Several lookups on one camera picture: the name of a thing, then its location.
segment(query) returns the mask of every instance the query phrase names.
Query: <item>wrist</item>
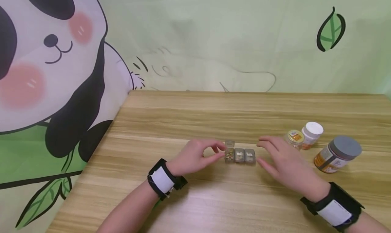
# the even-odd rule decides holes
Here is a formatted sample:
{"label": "wrist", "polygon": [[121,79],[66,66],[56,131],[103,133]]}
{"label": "wrist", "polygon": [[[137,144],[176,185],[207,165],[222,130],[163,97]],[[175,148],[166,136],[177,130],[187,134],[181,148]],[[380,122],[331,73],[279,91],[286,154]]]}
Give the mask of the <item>wrist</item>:
{"label": "wrist", "polygon": [[320,200],[327,197],[330,192],[330,188],[331,185],[328,182],[319,180],[311,184],[311,188],[304,194],[304,197],[306,197],[311,202],[319,202]]}
{"label": "wrist", "polygon": [[182,176],[182,173],[180,172],[180,169],[178,168],[178,166],[175,164],[175,162],[173,161],[168,161],[166,163],[166,166],[167,168],[169,169],[170,173],[175,176],[175,177],[179,177],[179,176]]}

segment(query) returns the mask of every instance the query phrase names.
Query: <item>white pill bottle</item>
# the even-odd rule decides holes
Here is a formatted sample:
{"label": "white pill bottle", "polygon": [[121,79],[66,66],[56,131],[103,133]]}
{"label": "white pill bottle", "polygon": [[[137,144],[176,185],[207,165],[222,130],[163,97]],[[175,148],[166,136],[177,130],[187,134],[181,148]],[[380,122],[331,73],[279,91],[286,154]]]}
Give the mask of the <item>white pill bottle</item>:
{"label": "white pill bottle", "polygon": [[314,143],[319,139],[319,137],[323,133],[323,127],[317,122],[308,122],[306,125],[301,129],[301,132],[304,135],[304,142],[301,146],[301,149],[307,150],[311,148]]}

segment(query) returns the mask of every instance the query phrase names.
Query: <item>panda face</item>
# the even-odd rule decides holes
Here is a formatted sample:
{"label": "panda face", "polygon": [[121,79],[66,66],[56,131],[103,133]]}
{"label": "panda face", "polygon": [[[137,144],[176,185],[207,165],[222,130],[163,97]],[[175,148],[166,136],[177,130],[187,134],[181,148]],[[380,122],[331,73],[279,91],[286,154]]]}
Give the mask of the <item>panda face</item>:
{"label": "panda face", "polygon": [[91,75],[106,32],[97,0],[0,0],[0,133],[60,110]]}

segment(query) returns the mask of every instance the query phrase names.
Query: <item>gray lid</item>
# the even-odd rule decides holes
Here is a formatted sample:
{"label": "gray lid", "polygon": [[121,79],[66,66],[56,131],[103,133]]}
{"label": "gray lid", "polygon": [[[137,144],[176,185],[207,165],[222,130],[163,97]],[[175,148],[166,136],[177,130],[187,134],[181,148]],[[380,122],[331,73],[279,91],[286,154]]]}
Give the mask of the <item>gray lid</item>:
{"label": "gray lid", "polygon": [[351,160],[361,154],[360,144],[349,136],[337,136],[330,142],[330,148],[342,159]]}

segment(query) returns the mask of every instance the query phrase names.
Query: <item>wood grain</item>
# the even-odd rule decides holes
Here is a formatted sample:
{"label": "wood grain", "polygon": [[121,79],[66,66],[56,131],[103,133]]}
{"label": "wood grain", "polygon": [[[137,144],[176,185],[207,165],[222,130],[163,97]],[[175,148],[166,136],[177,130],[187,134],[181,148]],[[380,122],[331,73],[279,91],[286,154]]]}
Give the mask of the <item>wood grain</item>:
{"label": "wood grain", "polygon": [[[48,232],[95,232],[160,158],[173,158],[191,138],[232,139],[270,160],[255,146],[258,137],[283,135],[310,120],[325,128],[314,148],[301,151],[311,164],[337,135],[360,142],[363,153],[339,172],[316,171],[390,228],[391,102],[385,96],[134,91]],[[141,232],[334,232],[258,165],[221,160],[187,179],[183,190],[153,210]]]}

